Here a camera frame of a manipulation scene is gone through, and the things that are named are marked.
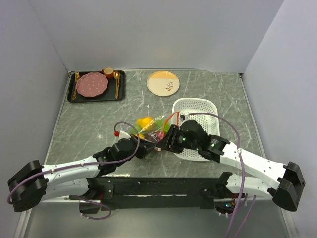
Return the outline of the red toy fruit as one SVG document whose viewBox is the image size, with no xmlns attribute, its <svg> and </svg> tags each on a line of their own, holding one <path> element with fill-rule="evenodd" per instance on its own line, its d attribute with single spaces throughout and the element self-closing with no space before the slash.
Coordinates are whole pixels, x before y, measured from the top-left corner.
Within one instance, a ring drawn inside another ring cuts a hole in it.
<svg viewBox="0 0 317 238">
<path fill-rule="evenodd" d="M 163 139 L 165 136 L 166 136 L 166 133 L 164 131 L 158 133 L 159 139 Z"/>
</svg>

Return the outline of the clear orange zip bag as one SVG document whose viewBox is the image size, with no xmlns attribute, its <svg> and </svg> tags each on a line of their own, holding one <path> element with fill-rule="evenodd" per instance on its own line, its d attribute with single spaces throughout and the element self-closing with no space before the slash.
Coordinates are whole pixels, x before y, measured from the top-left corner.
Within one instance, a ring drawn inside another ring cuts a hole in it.
<svg viewBox="0 0 317 238">
<path fill-rule="evenodd" d="M 138 132 L 138 134 L 143 134 L 143 135 L 146 136 L 147 134 L 149 134 L 151 132 L 157 132 L 157 131 L 162 132 L 162 131 L 164 131 L 164 130 L 157 129 L 157 127 L 155 126 L 155 122 L 158 119 L 162 119 L 162 118 L 167 119 L 166 122 L 169 122 L 170 126 L 172 126 L 173 124 L 179 126 L 179 115 L 180 115 L 180 112 L 173 112 L 173 113 L 169 113 L 169 114 L 160 115 L 160 116 L 157 116 L 157 117 L 152 117 L 153 120 L 154 120 L 153 128 L 151 130 L 149 130 L 149 131 L 141 130 L 140 132 Z"/>
</svg>

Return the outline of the green toy leaf slice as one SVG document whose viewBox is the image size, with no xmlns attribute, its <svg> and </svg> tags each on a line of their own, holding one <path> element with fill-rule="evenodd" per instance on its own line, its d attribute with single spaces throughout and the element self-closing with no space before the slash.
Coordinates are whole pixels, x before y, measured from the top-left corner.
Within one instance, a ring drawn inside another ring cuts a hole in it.
<svg viewBox="0 0 317 238">
<path fill-rule="evenodd" d="M 169 128 L 170 128 L 170 123 L 169 122 L 166 122 L 167 119 L 158 119 L 156 122 L 155 122 L 155 126 L 157 127 L 157 129 L 159 130 L 164 130 L 164 131 L 168 131 Z"/>
</svg>

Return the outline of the green toy vegetable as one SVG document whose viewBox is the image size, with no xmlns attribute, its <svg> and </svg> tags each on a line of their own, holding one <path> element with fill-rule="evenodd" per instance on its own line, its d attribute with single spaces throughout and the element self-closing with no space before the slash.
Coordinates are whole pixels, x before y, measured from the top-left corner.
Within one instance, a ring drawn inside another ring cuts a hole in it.
<svg viewBox="0 0 317 238">
<path fill-rule="evenodd" d="M 139 125 L 137 125 L 137 124 L 134 125 L 134 128 L 135 128 L 138 132 L 140 132 L 140 131 L 142 130 L 142 128 L 141 128 Z M 130 132 L 131 132 L 131 133 L 135 133 L 135 129 L 132 128 L 132 129 L 130 130 Z"/>
</svg>

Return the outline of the yellow toy pear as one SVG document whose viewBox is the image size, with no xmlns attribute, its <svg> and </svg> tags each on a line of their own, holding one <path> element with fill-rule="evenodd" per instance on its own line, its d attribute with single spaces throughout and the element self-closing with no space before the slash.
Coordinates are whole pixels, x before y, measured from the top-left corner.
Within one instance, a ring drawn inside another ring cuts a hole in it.
<svg viewBox="0 0 317 238">
<path fill-rule="evenodd" d="M 143 131 L 149 131 L 154 126 L 154 120 L 152 117 L 138 119 L 137 126 L 139 126 Z"/>
</svg>

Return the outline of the white perforated plastic basket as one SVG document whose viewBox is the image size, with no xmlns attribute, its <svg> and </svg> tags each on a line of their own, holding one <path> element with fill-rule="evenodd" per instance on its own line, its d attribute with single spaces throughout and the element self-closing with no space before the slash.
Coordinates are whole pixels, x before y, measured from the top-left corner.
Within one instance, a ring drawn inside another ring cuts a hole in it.
<svg viewBox="0 0 317 238">
<path fill-rule="evenodd" d="M 180 98 L 174 102 L 172 112 L 179 112 L 180 115 L 190 113 L 211 113 L 218 115 L 217 107 L 213 102 L 200 98 Z M 195 114 L 188 116 L 187 119 L 195 120 L 207 134 L 220 136 L 219 120 L 217 117 Z M 207 161 L 197 151 L 190 149 L 184 149 L 182 153 L 175 154 L 175 156 L 186 161 Z"/>
</svg>

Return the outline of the dark maroon toy fruit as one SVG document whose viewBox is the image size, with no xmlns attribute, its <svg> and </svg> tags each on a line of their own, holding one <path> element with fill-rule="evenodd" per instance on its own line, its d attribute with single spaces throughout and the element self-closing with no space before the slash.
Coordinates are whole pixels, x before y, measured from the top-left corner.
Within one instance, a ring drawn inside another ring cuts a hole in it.
<svg viewBox="0 0 317 238">
<path fill-rule="evenodd" d="M 157 132 L 151 132 L 149 134 L 147 134 L 145 136 L 145 138 L 150 141 L 150 142 L 153 142 L 153 143 L 158 143 L 159 141 L 161 141 L 161 138 L 162 138 L 162 133 L 157 131 Z"/>
</svg>

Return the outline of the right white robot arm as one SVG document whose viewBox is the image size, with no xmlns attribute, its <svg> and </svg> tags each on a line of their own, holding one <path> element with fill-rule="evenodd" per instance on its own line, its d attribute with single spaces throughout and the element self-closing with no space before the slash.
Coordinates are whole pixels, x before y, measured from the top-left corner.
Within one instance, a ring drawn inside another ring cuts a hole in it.
<svg viewBox="0 0 317 238">
<path fill-rule="evenodd" d="M 271 196 L 277 206 L 287 211 L 298 209 L 306 182 L 300 166 L 294 162 L 278 163 L 243 150 L 223 137 L 208 135 L 194 120 L 188 120 L 181 126 L 171 125 L 157 147 L 178 154 L 184 149 L 194 150 L 209 161 L 250 174 L 248 178 L 230 175 L 228 180 L 220 182 L 216 190 L 221 197 L 239 193 L 238 183 L 243 182 L 241 188 L 244 193 Z"/>
</svg>

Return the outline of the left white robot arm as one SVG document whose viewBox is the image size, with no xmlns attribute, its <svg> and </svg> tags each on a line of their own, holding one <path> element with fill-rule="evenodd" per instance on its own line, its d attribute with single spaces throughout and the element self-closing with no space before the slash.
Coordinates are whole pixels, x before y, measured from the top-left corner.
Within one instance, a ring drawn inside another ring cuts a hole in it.
<svg viewBox="0 0 317 238">
<path fill-rule="evenodd" d="M 108 175 L 133 157 L 145 158 L 156 144 L 132 136 L 80 161 L 57 165 L 42 165 L 38 160 L 28 162 L 7 182 L 8 204 L 15 212 L 37 206 L 41 201 L 60 196 L 85 196 L 93 199 L 98 186 L 90 179 Z"/>
</svg>

